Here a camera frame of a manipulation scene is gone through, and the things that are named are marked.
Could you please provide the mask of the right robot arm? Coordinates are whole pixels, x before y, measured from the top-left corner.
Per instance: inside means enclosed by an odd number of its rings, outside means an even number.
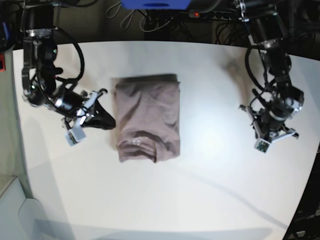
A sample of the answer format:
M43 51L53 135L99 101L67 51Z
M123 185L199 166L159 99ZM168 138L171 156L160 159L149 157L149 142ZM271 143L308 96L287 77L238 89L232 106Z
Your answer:
M24 34L21 71L23 97L34 107L46 106L62 115L63 124L68 130L77 124L84 128L112 130L116 127L116 121L99 103L99 98L108 91L102 88L91 94L86 91L74 92L85 73L85 59L77 41L54 25L56 6L72 7L60 0L24 2L20 26ZM62 78L63 69L54 65L58 54L55 32L69 39L75 47L80 62L76 77Z

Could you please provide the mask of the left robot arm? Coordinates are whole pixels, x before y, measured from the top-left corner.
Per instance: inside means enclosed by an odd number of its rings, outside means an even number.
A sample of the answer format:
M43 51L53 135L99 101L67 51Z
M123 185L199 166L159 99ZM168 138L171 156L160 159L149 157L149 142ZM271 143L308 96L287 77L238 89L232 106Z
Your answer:
M256 86L252 93L262 108L241 105L252 120L255 130L255 149L265 153L271 144L287 137L298 138L286 120L299 113L304 105L304 92L294 87L290 78L292 61L283 49L287 37L285 25L277 10L277 0L236 0L234 5L239 19L248 30L250 46L245 54L245 68ZM250 68L249 57L257 48L263 66L264 85L261 85Z

